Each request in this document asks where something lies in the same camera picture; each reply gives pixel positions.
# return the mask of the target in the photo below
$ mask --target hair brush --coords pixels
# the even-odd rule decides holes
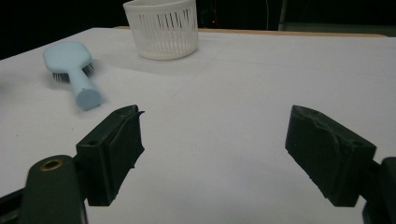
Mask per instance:
[[[100,93],[87,77],[93,71],[92,56],[82,43],[55,44],[44,51],[43,57],[55,80],[71,84],[76,104],[81,109],[99,106]]]

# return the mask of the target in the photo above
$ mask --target white basket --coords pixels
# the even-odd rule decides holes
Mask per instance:
[[[142,57],[171,60],[198,48],[195,0],[135,0],[123,7]]]

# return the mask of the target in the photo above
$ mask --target brush handle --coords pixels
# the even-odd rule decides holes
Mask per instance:
[[[89,110],[99,106],[101,96],[99,91],[91,84],[81,69],[68,71],[70,84],[76,97],[76,104],[82,110]]]

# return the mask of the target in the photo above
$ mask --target white tabletop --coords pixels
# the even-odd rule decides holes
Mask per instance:
[[[104,96],[83,112],[34,49],[0,61],[0,195],[75,145],[115,109],[138,105],[146,151],[100,223],[362,223],[333,207],[284,148],[292,105],[316,109],[395,156],[396,39],[200,34],[174,61],[138,56],[129,30],[66,38],[93,57]]]

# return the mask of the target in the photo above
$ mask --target screw hole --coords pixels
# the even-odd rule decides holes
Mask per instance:
[[[358,146],[358,147],[363,146],[363,143],[358,142],[358,141],[353,141],[353,144],[355,144],[355,145]]]
[[[40,170],[44,172],[56,170],[61,167],[62,164],[63,162],[61,160],[47,161],[40,167]]]
[[[88,144],[89,144],[90,146],[96,146],[96,145],[98,144],[98,141],[96,141],[96,140],[91,140]]]

